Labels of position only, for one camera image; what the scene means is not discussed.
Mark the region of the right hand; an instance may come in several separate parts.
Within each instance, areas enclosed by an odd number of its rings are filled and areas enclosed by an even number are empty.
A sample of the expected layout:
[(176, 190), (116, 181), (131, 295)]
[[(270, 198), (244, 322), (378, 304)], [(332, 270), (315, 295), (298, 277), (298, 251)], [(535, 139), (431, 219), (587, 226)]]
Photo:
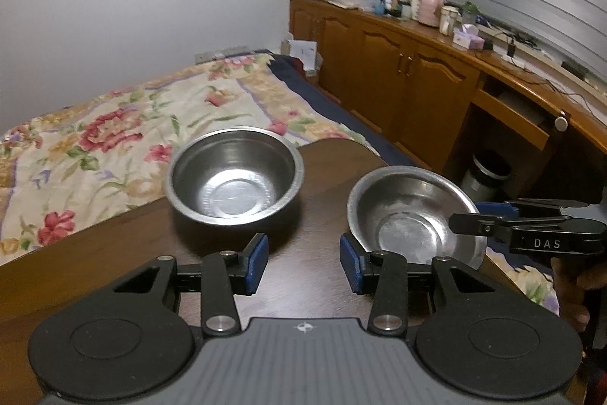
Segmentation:
[(595, 264), (580, 274), (560, 258), (550, 259), (554, 274), (555, 293), (559, 301), (559, 316), (576, 331), (583, 332), (591, 315), (584, 305), (584, 296), (589, 290), (606, 286), (606, 263)]

